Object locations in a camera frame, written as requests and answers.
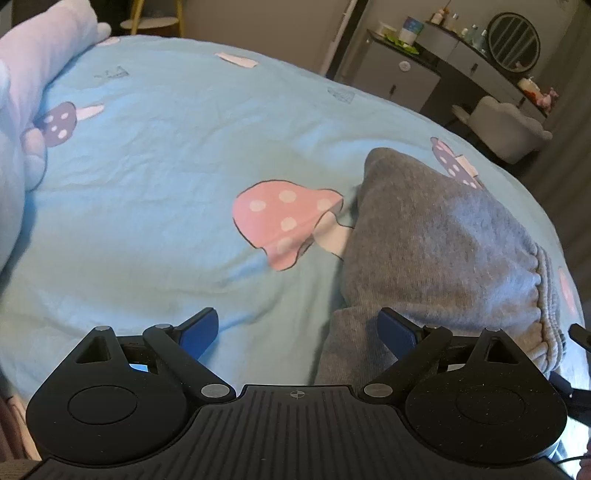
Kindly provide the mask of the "blue white canister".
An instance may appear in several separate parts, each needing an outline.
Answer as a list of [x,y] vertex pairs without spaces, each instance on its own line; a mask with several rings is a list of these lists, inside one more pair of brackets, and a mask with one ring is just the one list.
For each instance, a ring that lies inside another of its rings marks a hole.
[[406,45],[412,46],[423,31],[423,28],[423,22],[408,16],[400,30],[399,40]]

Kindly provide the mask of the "white fluffy chair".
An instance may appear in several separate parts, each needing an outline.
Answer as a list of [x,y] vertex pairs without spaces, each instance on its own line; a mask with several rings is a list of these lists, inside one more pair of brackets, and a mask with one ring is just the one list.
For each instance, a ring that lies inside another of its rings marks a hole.
[[459,105],[453,105],[451,111],[496,157],[510,165],[540,151],[553,139],[539,121],[491,96],[483,97],[471,113]]

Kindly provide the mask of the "white dressing table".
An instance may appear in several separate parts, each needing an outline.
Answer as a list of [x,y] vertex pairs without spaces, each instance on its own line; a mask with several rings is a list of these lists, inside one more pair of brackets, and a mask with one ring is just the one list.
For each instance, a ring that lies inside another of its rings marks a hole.
[[440,81],[421,113],[445,124],[452,120],[451,106],[456,104],[472,111],[485,96],[516,106],[540,122],[543,113],[516,83],[512,82],[489,59],[457,35],[428,23],[417,39],[422,57],[435,68]]

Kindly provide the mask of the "grey sweatpants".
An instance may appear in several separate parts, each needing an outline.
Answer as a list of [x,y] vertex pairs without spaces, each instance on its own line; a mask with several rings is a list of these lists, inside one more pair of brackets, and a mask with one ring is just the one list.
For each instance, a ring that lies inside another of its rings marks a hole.
[[362,388],[396,360],[377,316],[391,308],[457,335],[503,330],[538,369],[566,355],[551,258],[490,193],[389,148],[370,151],[315,382]]

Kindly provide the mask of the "round black mirror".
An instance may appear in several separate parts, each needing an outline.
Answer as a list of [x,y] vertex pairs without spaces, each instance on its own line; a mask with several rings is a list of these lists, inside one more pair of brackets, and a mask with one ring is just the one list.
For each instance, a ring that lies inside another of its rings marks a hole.
[[523,15],[504,12],[488,25],[487,48],[493,61],[509,73],[526,73],[537,64],[541,40],[534,25]]

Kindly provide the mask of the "light blue mushroom duvet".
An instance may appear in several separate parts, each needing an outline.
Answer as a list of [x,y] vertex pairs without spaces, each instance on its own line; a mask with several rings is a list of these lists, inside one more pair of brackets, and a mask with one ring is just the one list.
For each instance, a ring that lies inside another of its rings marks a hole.
[[353,222],[370,150],[438,167],[436,140],[463,155],[493,193],[564,263],[550,220],[527,190],[432,120],[264,56],[252,69],[214,44],[140,37],[96,47],[48,88],[42,110],[95,106],[50,149],[26,200],[1,278],[1,371],[31,399],[94,326],[138,334],[205,307],[221,336],[204,363],[235,387],[311,383],[341,261],[311,245],[276,271],[238,233],[231,207],[263,180],[342,196]]

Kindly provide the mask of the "yellow legged side table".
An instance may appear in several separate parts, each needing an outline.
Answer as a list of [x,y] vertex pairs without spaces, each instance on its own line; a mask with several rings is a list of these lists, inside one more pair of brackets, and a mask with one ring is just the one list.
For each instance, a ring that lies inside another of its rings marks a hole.
[[144,0],[133,0],[130,3],[129,18],[119,24],[124,32],[131,36],[185,37],[183,1],[173,2],[173,16],[146,16],[143,14],[145,4]]

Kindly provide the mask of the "white low cabinet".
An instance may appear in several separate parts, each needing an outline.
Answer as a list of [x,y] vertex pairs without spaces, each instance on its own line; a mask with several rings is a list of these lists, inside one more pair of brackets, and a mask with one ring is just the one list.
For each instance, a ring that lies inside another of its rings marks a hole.
[[339,82],[397,103],[442,123],[449,107],[438,60],[420,50],[412,54],[367,30]]

